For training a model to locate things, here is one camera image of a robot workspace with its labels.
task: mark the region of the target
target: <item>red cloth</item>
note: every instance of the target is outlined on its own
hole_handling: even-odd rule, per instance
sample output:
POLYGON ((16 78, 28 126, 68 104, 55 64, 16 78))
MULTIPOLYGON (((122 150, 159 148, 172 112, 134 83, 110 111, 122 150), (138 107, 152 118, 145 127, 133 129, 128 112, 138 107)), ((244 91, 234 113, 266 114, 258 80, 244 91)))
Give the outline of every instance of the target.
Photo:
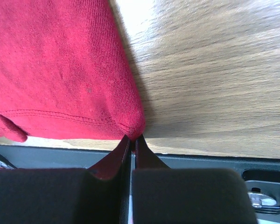
POLYGON ((107 0, 0 0, 0 136, 135 139, 144 126, 107 0))

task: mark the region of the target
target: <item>red fabric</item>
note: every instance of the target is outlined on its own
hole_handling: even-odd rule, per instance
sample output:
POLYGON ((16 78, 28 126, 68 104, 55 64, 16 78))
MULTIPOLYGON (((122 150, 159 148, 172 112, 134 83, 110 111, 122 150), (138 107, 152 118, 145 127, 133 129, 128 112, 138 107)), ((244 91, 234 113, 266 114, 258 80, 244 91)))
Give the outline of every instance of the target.
POLYGON ((107 0, 0 0, 0 136, 135 139, 144 126, 107 0))

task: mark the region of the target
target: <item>wooden table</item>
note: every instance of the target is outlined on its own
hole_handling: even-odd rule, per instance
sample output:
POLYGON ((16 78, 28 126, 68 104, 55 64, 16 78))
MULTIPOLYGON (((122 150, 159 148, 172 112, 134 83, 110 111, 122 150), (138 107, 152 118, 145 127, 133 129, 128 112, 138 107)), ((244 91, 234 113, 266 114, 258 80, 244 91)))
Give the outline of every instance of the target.
MULTIPOLYGON (((111 0, 111 6, 152 150, 280 158, 280 0, 111 0)), ((23 145, 117 143, 31 137, 23 145)))

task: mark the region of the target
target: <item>wood grain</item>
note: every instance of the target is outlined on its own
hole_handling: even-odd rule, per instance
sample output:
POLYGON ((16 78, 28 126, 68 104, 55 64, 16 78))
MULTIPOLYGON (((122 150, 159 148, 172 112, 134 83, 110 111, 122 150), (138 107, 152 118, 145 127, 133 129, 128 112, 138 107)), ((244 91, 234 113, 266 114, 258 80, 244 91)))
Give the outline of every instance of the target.
MULTIPOLYGON (((280 158, 280 0, 110 4, 152 150, 280 158)), ((29 138, 24 144, 112 149, 117 143, 29 138)))

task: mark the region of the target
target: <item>folded garment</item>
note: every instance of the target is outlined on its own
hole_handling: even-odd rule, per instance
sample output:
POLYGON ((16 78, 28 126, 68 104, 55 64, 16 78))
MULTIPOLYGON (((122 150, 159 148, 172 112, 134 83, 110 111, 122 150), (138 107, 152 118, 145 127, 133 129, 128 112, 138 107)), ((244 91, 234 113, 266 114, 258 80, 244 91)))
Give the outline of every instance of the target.
POLYGON ((0 0, 0 136, 133 140, 144 126, 107 0, 0 0))

